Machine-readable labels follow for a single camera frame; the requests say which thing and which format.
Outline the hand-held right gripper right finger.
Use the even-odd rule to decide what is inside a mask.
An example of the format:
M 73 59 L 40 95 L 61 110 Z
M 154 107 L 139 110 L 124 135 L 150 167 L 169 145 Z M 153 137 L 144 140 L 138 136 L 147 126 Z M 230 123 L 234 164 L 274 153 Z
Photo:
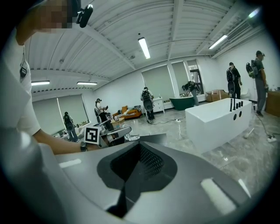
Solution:
M 177 173 L 174 159 L 144 142 L 128 149 L 123 158 L 128 168 L 123 187 L 126 213 L 133 208 L 141 193 L 162 190 Z

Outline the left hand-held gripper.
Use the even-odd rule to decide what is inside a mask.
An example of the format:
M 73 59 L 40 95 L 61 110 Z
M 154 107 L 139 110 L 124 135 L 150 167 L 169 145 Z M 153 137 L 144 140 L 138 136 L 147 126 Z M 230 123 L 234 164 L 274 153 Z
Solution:
M 124 127 L 113 131 L 105 131 L 101 134 L 102 128 L 100 126 L 86 127 L 84 130 L 84 142 L 88 144 L 95 144 L 100 147 L 108 147 L 110 143 L 125 135 L 129 134 L 131 127 Z

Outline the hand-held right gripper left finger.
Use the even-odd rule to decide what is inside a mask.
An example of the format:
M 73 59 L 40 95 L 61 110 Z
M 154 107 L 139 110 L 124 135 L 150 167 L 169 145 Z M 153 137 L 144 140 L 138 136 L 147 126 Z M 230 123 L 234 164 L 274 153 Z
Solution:
M 101 159 L 97 166 L 99 177 L 105 185 L 120 190 L 118 201 L 108 212 L 124 217 L 140 197 L 139 142 L 121 148 Z

